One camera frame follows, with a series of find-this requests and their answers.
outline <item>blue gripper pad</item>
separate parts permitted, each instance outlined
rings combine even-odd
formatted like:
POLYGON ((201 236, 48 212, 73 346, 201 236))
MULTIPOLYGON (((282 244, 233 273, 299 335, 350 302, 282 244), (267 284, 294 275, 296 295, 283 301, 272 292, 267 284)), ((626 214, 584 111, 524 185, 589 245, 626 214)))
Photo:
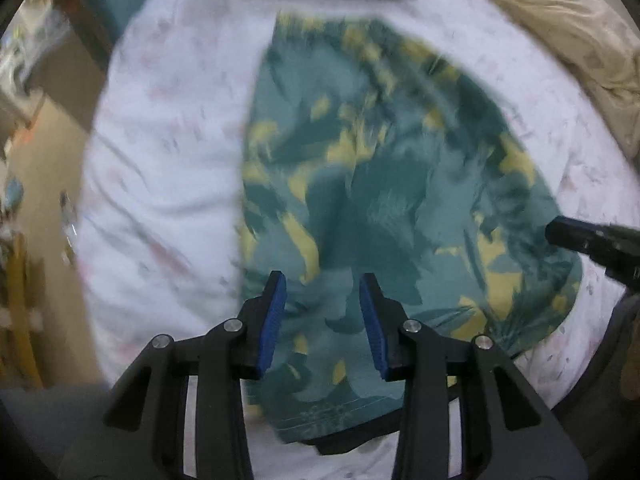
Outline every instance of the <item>blue gripper pad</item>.
POLYGON ((287 302, 287 280, 284 274, 278 272, 271 273, 270 281, 274 276, 277 276, 277 283, 273 295, 271 296, 271 303, 267 311, 267 315, 264 318, 262 324, 262 331, 260 332, 260 341, 258 343, 258 359, 256 369, 258 375, 261 378, 264 373, 271 366, 273 361, 273 352, 276 348, 276 340, 278 338, 278 332, 280 331, 280 325, 282 324, 282 315, 284 314, 284 306, 287 302))
POLYGON ((380 377, 386 379, 389 370, 386 358, 386 337, 382 331, 378 313, 364 276, 360 279, 360 309, 364 319, 364 327, 367 330, 373 364, 376 370, 380 372, 380 377))

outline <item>green patterned fabric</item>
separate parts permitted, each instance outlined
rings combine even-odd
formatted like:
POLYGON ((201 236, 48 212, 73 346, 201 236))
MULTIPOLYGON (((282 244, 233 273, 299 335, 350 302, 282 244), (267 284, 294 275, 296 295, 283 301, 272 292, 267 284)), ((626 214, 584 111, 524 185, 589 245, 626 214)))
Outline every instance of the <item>green patterned fabric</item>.
POLYGON ((249 387, 286 442, 397 409, 358 281, 439 333, 511 355, 567 316, 582 268, 549 246, 558 206, 468 76, 377 20, 280 15, 246 134, 242 294, 287 277, 273 365, 249 387))

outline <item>beige blanket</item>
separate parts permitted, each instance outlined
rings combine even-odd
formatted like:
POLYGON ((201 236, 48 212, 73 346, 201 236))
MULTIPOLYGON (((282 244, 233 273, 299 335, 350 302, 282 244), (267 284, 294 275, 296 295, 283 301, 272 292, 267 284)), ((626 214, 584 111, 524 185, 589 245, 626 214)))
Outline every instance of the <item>beige blanket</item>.
POLYGON ((638 157, 640 40, 626 22, 603 0, 492 1, 569 66, 627 158, 638 157))

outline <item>metal screw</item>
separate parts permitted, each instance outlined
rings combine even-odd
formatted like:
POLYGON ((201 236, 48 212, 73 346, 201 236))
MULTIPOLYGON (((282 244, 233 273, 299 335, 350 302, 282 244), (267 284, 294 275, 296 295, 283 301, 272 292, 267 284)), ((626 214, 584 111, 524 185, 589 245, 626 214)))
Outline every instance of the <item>metal screw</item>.
POLYGON ((407 319, 404 323, 402 323, 402 328, 405 330, 405 332, 411 332, 412 334, 415 334, 416 332, 420 332, 422 323, 415 319, 407 319))
POLYGON ((171 338, 167 334, 160 334, 151 340, 151 346, 153 348, 166 348, 170 342, 171 338))
POLYGON ((224 324, 224 329, 227 332, 238 332, 242 328, 242 321, 239 319, 227 319, 224 324))
POLYGON ((488 350, 494 345, 492 339, 487 335, 479 335, 476 337, 476 346, 482 350, 488 350))

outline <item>mattress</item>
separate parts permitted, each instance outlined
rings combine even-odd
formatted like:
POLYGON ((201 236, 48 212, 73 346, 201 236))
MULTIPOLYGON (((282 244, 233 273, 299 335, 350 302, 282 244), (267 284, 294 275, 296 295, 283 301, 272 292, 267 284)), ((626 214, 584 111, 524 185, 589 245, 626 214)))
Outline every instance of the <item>mattress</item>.
MULTIPOLYGON (((201 335, 239 309, 244 126, 279 11, 375 16, 430 44, 492 96, 565 215, 640 227, 638 177, 580 85, 488 0, 148 0, 114 50, 82 171, 78 268, 108 381, 154 335, 201 335)), ((588 259, 583 273, 565 322, 516 360, 549 406, 622 295, 588 259)), ((247 430, 258 479, 388 479, 397 443, 321 457, 259 415, 247 430)))

